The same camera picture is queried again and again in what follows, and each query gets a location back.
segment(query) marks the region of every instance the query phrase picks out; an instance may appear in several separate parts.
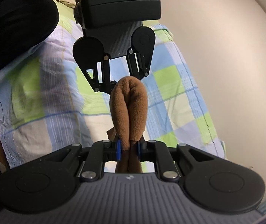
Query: plaid bedsheet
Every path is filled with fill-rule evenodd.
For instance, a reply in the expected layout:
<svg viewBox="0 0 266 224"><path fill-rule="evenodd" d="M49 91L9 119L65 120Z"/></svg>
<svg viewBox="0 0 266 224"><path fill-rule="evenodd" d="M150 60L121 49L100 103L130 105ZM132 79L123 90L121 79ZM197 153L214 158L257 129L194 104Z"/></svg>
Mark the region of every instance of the plaid bedsheet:
<svg viewBox="0 0 266 224"><path fill-rule="evenodd" d="M156 34L149 76L144 138L175 147L187 143L219 157L224 148L192 74L169 30ZM73 143L107 139L109 95L95 93L72 56L81 28L61 16L41 44L0 71L1 142L10 167ZM111 78L129 75L125 58L111 60Z"/></svg>

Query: wall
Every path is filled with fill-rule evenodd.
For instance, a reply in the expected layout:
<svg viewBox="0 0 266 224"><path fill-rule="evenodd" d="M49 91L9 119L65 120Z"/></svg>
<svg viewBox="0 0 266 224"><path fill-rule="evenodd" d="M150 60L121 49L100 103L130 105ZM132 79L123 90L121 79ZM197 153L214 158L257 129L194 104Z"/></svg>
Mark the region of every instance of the wall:
<svg viewBox="0 0 266 224"><path fill-rule="evenodd" d="M266 13L255 0L161 1L161 23L175 36L228 159L266 183Z"/></svg>

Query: folded brown cloth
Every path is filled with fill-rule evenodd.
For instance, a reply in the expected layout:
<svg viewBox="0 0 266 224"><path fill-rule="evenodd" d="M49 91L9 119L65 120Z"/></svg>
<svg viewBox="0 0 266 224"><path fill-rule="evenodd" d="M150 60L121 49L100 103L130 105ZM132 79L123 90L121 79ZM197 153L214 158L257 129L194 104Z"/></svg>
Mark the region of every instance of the folded brown cloth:
<svg viewBox="0 0 266 224"><path fill-rule="evenodd" d="M122 145L115 172L141 173L136 142L145 131L147 118L147 93L142 82L132 76L120 79L110 95L110 112L114 128L107 131L108 138L117 136Z"/></svg>

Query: white logo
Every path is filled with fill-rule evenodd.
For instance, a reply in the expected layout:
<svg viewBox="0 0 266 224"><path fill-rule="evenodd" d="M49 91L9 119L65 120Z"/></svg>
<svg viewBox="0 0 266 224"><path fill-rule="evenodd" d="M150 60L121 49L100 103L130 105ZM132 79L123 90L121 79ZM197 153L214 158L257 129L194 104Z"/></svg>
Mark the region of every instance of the white logo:
<svg viewBox="0 0 266 224"><path fill-rule="evenodd" d="M131 179L133 179L133 178L134 178L133 175L126 176L126 179L129 179L129 180L131 180Z"/></svg>

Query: ribbed surface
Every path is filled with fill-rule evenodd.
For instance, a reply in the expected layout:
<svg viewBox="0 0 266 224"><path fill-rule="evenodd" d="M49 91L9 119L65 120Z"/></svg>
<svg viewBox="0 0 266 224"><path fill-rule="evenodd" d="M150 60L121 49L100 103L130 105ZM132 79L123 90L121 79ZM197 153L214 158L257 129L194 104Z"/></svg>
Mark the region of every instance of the ribbed surface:
<svg viewBox="0 0 266 224"><path fill-rule="evenodd" d="M174 183L159 181L154 173L105 173L95 183L84 183L60 208L36 215L3 210L0 224L251 224L261 215L219 215L189 201Z"/></svg>
<svg viewBox="0 0 266 224"><path fill-rule="evenodd" d="M86 30L86 35L100 40L104 46L104 52L113 59L127 54L127 50L131 48L131 36L140 26L142 22L116 24Z"/></svg>

